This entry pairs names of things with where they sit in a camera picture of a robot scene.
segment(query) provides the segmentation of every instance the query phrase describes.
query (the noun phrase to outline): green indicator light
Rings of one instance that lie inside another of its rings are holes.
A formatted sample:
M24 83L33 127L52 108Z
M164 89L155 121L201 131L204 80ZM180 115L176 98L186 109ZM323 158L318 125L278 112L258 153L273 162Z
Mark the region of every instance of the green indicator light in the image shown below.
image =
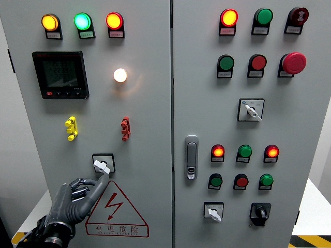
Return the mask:
M272 175L270 175L270 174L264 174L262 177L260 177L260 182L264 186L270 186L271 184L273 184L274 179L273 179Z
M262 24L268 24L273 19L273 12L270 9L262 9L259 11L257 21Z
M243 158L248 158L252 155L252 148L249 145L243 145L239 147L238 152Z
M79 30L87 30L91 26L91 19L85 13L76 14L73 21Z

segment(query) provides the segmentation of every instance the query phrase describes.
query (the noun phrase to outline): yellow terminal block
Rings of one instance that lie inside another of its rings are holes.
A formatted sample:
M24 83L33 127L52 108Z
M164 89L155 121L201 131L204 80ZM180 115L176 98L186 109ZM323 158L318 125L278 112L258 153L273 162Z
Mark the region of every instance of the yellow terminal block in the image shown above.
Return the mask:
M64 125L67 127L67 133L70 134L68 136L68 140L73 141L78 135L76 118L74 116L70 116Z

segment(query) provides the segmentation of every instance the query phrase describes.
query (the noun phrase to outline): robotic hand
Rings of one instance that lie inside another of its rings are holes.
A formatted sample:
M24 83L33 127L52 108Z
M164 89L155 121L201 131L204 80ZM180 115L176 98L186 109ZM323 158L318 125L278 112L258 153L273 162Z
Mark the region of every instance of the robotic hand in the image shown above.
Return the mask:
M98 181L77 178L70 184L62 185L55 195L49 215L38 221L37 227L22 239L26 239L26 242L20 242L17 248L68 247L70 239L75 236L75 225L90 214L93 205L108 185L109 171L106 170L105 163L96 161L94 166L104 175ZM94 187L90 191L88 187L79 188L80 185Z

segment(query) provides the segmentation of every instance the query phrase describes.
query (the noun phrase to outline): lightning bolt symbol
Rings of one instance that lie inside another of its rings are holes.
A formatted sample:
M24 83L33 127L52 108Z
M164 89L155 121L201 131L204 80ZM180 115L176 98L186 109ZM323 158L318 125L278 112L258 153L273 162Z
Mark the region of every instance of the lightning bolt symbol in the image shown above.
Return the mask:
M110 197L108 203L106 204L105 208L110 208L113 206L117 206L117 208L115 209L115 211L113 212L112 215L108 216L108 220L111 220L113 218L114 213L116 213L116 211L122 206L123 203L116 203L116 204L111 204L110 203L113 201L113 199L115 199L117 193L113 193L113 195Z

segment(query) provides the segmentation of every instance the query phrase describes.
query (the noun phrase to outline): gray metal panel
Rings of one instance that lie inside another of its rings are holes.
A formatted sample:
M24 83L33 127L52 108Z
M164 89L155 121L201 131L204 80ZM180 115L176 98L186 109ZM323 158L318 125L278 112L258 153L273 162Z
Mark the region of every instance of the gray metal panel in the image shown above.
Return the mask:
M110 40L106 16L122 14L125 39ZM88 13L96 39L80 40L73 18ZM46 13L61 21L63 40L47 40ZM170 247L171 80L170 2L1 1L0 15L50 194L77 177L97 178L93 153L114 153L120 186L149 225L149 238L88 236L77 225L70 247ZM83 51L90 98L43 100L31 57L34 51ZM113 72L124 68L119 86ZM64 122L77 118L79 135L67 141ZM122 142L121 121L130 117L131 137Z
M284 35L288 13L306 7L310 16L301 35ZM252 36L254 13L270 8L268 36ZM176 247L288 247L331 93L328 41L330 1L174 1L174 127ZM223 10L239 13L236 35L219 37ZM281 57L299 51L307 66L292 79L278 79ZM267 58L262 79L248 79L249 58ZM217 59L235 60L232 79L216 79ZM264 98L263 121L237 122L239 98ZM187 180L184 140L199 138L199 176ZM210 163L210 149L225 147L225 162ZM236 163L240 145L249 144L250 163ZM264 164L267 145L280 148L278 163ZM220 173L220 191L208 190L208 178ZM234 191L234 177L249 184ZM258 191L259 177L274 177L271 191ZM222 223L203 218L204 202L224 202ZM251 203L271 203L266 226L249 227Z

